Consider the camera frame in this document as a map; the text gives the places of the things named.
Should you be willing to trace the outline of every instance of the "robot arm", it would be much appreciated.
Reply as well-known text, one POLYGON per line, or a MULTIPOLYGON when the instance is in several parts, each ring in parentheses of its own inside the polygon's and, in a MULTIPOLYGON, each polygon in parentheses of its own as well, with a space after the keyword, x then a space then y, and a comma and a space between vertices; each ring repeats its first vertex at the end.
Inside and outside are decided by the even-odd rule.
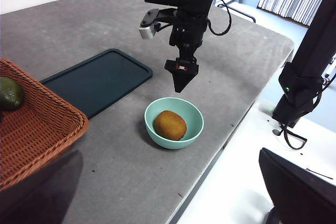
POLYGON ((173 75, 176 92, 181 92, 198 74, 194 52, 202 45, 203 33, 213 0, 145 0, 149 3, 176 6, 164 10, 153 9, 146 13, 139 27, 143 39, 153 38, 157 31, 172 25, 169 45, 177 46, 180 55, 167 60, 164 68, 173 75), (161 27, 160 22, 168 25, 161 27))

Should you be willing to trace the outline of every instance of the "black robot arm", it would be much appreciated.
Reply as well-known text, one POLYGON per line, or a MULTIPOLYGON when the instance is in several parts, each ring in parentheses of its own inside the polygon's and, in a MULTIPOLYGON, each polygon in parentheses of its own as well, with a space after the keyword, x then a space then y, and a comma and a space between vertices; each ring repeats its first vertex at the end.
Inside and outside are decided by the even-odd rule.
POLYGON ((173 76, 175 91, 181 92, 198 74, 194 52, 202 45, 203 33, 209 23, 207 16, 213 0, 145 1, 177 7, 148 11, 140 23, 139 31, 142 38, 150 39, 153 38, 155 32, 167 26, 173 26, 169 45, 177 46, 180 54, 176 60, 167 60, 164 68, 173 76), (167 23, 167 25, 161 27, 160 22, 167 23))
POLYGON ((302 116, 312 112, 330 84, 322 88, 322 74, 336 53, 335 35, 336 0, 323 0, 292 62, 286 63, 279 77, 285 94, 272 117, 280 123, 293 149, 302 148, 305 141, 300 148, 292 147, 287 137, 292 133, 287 127, 293 128, 302 116))

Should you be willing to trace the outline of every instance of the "black monitor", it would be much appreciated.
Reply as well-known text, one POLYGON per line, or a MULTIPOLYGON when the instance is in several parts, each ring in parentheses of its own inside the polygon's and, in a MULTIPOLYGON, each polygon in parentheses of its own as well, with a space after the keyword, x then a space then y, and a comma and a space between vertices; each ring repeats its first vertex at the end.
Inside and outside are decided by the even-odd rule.
POLYGON ((267 223, 277 217, 282 224, 336 223, 335 186, 266 148, 259 165, 275 206, 267 223))

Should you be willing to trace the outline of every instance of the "black cable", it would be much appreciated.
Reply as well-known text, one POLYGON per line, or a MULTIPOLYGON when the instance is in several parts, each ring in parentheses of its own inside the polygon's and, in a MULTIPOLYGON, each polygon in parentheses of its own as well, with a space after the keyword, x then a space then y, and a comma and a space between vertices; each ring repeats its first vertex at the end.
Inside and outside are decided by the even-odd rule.
POLYGON ((210 30, 214 35, 217 35, 217 36, 222 36, 222 35, 227 34, 227 33, 230 31, 231 24, 232 24, 232 17, 231 17, 231 13, 230 13, 230 11, 229 11, 229 8, 227 7, 227 5, 226 5, 226 3, 224 2, 224 0, 221 0, 221 1, 223 2, 224 6, 226 7, 227 13, 228 13, 228 15, 229 15, 229 24, 228 24, 227 28, 225 29, 225 31, 223 31, 222 33, 216 33, 216 32, 212 29, 212 27, 211 27, 211 21, 210 21, 210 19, 208 19, 208 18, 206 19, 207 22, 208 22, 208 25, 209 25, 209 30, 210 30))
POLYGON ((287 127, 288 127, 287 124, 286 124, 286 125, 281 125, 281 129, 282 129, 282 131, 283 131, 283 136, 285 137, 285 141, 286 141, 286 143, 288 144, 288 146, 291 147, 293 150, 299 150, 299 149, 302 149, 302 148, 304 147, 304 145, 306 144, 307 139, 304 138, 304 137, 302 137, 302 136, 299 136, 299 135, 297 135, 297 134, 295 134, 295 133, 293 133, 293 132, 291 132, 290 130, 287 129, 287 127), (289 135, 292 135, 292 136, 294 136, 294 137, 297 137, 297 138, 299 138, 299 139, 301 139, 301 140, 303 141, 303 144, 302 144, 299 148, 295 148, 295 147, 293 147, 293 146, 290 144, 290 142, 289 142, 288 134, 289 134, 289 135))
POLYGON ((172 26, 172 25, 173 24, 167 24, 167 25, 161 26, 160 28, 156 29, 156 32, 159 32, 159 31, 163 30, 164 28, 167 28, 167 27, 172 26))

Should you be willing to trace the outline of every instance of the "gray table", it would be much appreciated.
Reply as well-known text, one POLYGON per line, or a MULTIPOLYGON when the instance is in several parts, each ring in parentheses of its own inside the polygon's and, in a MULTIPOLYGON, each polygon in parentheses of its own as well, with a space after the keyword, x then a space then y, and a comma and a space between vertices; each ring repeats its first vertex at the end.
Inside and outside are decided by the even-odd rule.
MULTIPOLYGON (((90 120, 88 132, 74 144, 83 153, 84 167, 64 223, 169 222, 293 50, 288 38, 233 16, 228 35, 205 33, 195 54, 199 74, 177 94, 163 69, 166 59, 178 55, 168 45, 170 29, 148 41, 138 33, 151 8, 160 7, 143 0, 61 0, 1 16, 3 57, 37 79, 108 48, 123 50, 154 72, 90 120), (200 137, 176 151, 153 143, 143 120, 150 102, 169 96, 194 103, 205 120, 200 137)), ((226 27, 225 11, 213 7, 209 17, 216 31, 226 27)))

